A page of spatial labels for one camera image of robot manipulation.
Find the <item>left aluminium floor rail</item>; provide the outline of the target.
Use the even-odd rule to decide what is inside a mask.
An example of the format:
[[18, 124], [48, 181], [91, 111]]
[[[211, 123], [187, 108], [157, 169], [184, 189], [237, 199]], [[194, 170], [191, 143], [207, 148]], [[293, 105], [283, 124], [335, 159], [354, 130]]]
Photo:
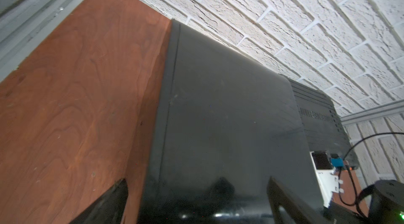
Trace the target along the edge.
[[83, 0], [23, 0], [1, 17], [1, 79], [21, 62]]

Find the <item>black drawer cabinet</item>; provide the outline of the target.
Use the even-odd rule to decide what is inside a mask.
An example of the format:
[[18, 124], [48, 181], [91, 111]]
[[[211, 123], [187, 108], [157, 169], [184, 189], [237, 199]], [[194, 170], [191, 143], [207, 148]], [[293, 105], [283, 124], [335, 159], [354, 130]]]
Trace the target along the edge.
[[140, 224], [275, 224], [274, 177], [323, 216], [289, 80], [173, 21]]

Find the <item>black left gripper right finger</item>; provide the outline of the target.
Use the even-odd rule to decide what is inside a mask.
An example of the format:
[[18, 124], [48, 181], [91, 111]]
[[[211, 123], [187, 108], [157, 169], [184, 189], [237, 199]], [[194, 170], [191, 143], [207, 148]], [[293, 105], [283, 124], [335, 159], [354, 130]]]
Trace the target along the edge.
[[267, 195], [276, 224], [285, 223], [279, 210], [280, 207], [284, 208], [297, 224], [330, 224], [326, 218], [314, 211], [274, 177], [270, 177], [267, 184]]

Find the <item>black plastic tool case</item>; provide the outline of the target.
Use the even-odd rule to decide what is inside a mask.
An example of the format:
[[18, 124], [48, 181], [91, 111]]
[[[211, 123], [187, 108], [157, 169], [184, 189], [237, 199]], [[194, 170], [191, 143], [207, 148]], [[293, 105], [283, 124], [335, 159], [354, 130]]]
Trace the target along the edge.
[[322, 91], [289, 80], [303, 123], [310, 151], [336, 154], [352, 168], [359, 167], [358, 157], [349, 151], [351, 144], [331, 98]]

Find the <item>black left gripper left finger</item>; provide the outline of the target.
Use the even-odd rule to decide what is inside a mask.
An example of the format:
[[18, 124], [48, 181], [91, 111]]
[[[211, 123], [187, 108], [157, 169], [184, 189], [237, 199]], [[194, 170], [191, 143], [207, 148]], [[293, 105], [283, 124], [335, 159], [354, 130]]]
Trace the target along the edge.
[[127, 181], [121, 179], [75, 217], [70, 224], [120, 224], [127, 199]]

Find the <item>aluminium corner frame post right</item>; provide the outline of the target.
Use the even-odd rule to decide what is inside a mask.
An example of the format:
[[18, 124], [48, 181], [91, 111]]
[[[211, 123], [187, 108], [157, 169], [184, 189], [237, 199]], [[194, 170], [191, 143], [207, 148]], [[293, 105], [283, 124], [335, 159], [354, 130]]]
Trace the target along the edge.
[[404, 101], [395, 101], [390, 104], [375, 107], [352, 115], [341, 117], [343, 126], [357, 124], [363, 121], [383, 118], [391, 115], [396, 115], [404, 112]]

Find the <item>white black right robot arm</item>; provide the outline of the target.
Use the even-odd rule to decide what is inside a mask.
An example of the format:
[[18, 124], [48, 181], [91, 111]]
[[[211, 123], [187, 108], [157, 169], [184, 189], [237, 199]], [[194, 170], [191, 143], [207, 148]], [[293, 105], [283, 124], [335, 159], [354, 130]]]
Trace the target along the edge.
[[[346, 206], [356, 207], [353, 212], [331, 202], [324, 210], [324, 217], [333, 224], [402, 224], [404, 222], [404, 184], [397, 180], [378, 180], [358, 191], [349, 166], [346, 166], [352, 183], [355, 200]], [[371, 197], [368, 214], [364, 214], [360, 203]]]

